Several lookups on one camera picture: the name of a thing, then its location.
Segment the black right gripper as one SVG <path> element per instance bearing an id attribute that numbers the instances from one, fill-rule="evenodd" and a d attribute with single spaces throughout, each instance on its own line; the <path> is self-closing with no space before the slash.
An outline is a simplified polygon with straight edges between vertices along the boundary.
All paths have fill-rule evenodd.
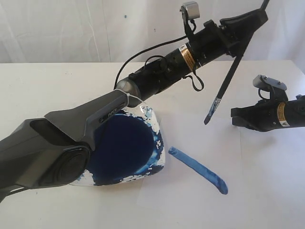
<path id="1" fill-rule="evenodd" d="M 293 101 L 236 107 L 231 109 L 232 125 L 259 132 L 292 128 L 292 122 L 288 117 L 293 111 Z"/>

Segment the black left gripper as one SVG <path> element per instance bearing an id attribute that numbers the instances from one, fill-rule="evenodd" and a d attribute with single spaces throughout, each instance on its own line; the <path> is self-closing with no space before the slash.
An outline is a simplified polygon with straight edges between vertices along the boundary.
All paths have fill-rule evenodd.
<path id="1" fill-rule="evenodd" d="M 224 54 L 231 57 L 243 54 L 244 42 L 236 42 L 236 38 L 253 35 L 267 21 L 265 10 L 256 9 L 221 19 L 219 26 L 213 20 L 205 22 L 204 28 L 194 34 L 183 48 L 184 67 L 194 67 L 196 62 L 203 66 Z"/>

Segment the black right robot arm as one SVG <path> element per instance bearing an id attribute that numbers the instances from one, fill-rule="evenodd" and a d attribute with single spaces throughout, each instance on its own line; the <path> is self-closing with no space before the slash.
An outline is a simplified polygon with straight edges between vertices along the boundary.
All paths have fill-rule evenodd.
<path id="1" fill-rule="evenodd" d="M 268 132 L 276 129 L 304 127 L 305 97 L 292 101 L 260 100 L 253 106 L 231 109 L 232 125 Z"/>

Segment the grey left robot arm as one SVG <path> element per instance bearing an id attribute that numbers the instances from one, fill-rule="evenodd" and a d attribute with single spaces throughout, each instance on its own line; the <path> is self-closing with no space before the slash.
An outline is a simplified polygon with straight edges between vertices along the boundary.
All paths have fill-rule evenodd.
<path id="1" fill-rule="evenodd" d="M 81 183 L 112 185 L 153 175 L 165 164 L 155 114 L 143 102 L 198 68 L 227 54 L 234 58 L 227 87 L 253 34 L 267 22 L 265 8 L 204 24 L 183 12 L 188 42 L 165 56 L 152 56 L 114 90 L 68 110 L 27 119 L 0 142 L 0 197 L 29 189 Z"/>

